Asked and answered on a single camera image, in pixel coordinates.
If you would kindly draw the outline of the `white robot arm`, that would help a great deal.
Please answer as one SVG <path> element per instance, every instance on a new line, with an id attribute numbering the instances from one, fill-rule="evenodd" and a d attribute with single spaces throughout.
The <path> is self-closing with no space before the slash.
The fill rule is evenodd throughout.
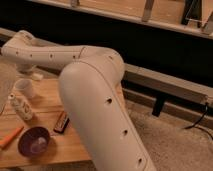
<path id="1" fill-rule="evenodd" d="M 40 46 L 21 30 L 1 48 L 17 64 L 58 69 L 64 110 L 98 171 L 157 171 L 116 87 L 124 77 L 121 55 L 106 47 Z"/>

